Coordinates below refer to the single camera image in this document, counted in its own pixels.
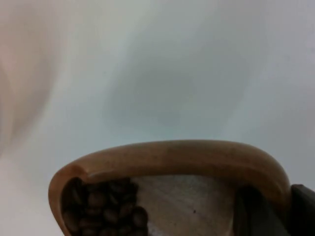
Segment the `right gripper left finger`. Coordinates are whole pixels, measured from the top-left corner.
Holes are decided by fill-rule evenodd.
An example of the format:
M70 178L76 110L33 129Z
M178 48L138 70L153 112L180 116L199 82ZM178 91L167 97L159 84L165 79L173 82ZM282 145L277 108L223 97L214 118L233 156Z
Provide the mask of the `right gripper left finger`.
M242 187L235 195L236 236L288 236L268 201L255 188Z

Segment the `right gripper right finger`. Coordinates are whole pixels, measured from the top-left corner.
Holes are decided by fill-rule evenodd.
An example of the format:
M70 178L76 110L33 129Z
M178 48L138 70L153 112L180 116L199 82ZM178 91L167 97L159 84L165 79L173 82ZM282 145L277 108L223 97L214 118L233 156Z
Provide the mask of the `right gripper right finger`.
M315 192L302 184L291 186L289 236L315 236Z

